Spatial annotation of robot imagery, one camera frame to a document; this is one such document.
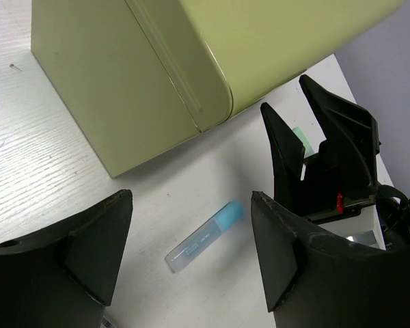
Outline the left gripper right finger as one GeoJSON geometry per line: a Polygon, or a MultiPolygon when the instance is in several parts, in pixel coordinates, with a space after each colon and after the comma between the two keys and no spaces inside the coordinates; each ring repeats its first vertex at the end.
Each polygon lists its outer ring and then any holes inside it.
{"type": "Polygon", "coordinates": [[[355,243],[258,191],[251,222],[277,327],[410,327],[410,245],[355,243]]]}

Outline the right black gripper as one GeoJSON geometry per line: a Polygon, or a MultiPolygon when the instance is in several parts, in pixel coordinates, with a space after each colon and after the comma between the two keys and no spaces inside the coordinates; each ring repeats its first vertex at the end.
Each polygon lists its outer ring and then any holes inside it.
{"type": "MultiPolygon", "coordinates": [[[[303,216],[316,224],[358,216],[375,204],[377,121],[363,107],[326,90],[303,74],[299,84],[325,135],[318,152],[305,160],[305,200],[313,208],[303,216]]],[[[271,147],[273,199],[295,208],[299,198],[305,147],[269,103],[260,112],[271,147]]]]}

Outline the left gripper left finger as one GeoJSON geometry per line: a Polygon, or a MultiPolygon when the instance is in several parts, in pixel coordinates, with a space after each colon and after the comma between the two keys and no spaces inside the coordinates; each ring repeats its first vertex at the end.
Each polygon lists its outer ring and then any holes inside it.
{"type": "Polygon", "coordinates": [[[133,213],[123,189],[0,243],[0,327],[101,327],[133,213]]]}

